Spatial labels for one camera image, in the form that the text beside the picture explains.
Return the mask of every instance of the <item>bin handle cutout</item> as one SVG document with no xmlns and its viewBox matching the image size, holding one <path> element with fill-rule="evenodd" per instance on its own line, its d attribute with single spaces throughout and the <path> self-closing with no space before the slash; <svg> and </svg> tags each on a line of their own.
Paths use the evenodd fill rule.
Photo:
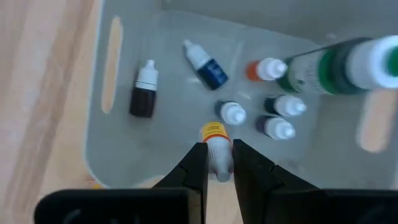
<svg viewBox="0 0 398 224">
<path fill-rule="evenodd" d="M 122 42 L 123 26 L 121 24 L 120 17 L 115 16 L 112 19 L 109 33 L 105 73 L 101 93 L 101 109 L 105 114 L 109 114 L 113 107 Z"/>
<path fill-rule="evenodd" d="M 397 90 L 379 90 L 366 97 L 357 132 L 358 144 L 365 151 L 380 153 L 387 148 L 395 124 L 397 94 Z"/>
</svg>

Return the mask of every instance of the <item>blue dropper bottle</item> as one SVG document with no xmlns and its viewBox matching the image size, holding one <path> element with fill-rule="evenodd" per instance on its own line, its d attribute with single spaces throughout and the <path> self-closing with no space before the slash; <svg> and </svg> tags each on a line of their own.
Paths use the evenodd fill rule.
<svg viewBox="0 0 398 224">
<path fill-rule="evenodd" d="M 228 76 L 203 47 L 189 40 L 184 40 L 183 45 L 188 60 L 211 90 L 216 90 L 226 83 Z"/>
</svg>

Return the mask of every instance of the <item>blue label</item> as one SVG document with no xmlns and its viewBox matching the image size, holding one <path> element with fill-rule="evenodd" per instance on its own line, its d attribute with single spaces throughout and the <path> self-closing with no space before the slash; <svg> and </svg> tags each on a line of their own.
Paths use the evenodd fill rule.
<svg viewBox="0 0 398 224">
<path fill-rule="evenodd" d="M 211 59 L 202 68 L 200 68 L 198 70 L 198 74 L 211 90 L 219 88 L 228 80 L 228 76 L 214 59 Z"/>
</svg>

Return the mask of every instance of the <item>bottle label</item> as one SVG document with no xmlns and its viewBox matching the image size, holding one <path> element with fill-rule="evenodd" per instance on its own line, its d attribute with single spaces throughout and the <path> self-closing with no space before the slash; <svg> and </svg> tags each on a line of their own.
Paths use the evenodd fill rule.
<svg viewBox="0 0 398 224">
<path fill-rule="evenodd" d="M 228 134 L 224 128 L 224 125 L 220 122 L 210 122 L 204 125 L 201 129 L 202 142 L 207 142 L 207 140 L 214 137 L 222 137 L 229 140 Z"/>
<path fill-rule="evenodd" d="M 219 88 L 228 80 L 228 76 L 214 59 L 208 61 L 198 73 L 211 90 Z"/>
<path fill-rule="evenodd" d="M 294 90 L 305 93 L 331 94 L 320 77 L 320 62 L 327 50 L 318 50 L 294 57 L 289 66 L 287 78 Z"/>
</svg>

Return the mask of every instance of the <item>brown dropper bottle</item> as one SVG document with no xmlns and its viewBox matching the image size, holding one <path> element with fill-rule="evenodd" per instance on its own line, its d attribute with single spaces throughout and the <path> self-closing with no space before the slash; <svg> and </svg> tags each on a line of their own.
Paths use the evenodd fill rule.
<svg viewBox="0 0 398 224">
<path fill-rule="evenodd" d="M 138 74 L 132 90 L 130 113 L 140 118 L 151 118 L 154 113 L 157 90 L 157 74 L 155 61 L 148 60 Z"/>
</svg>

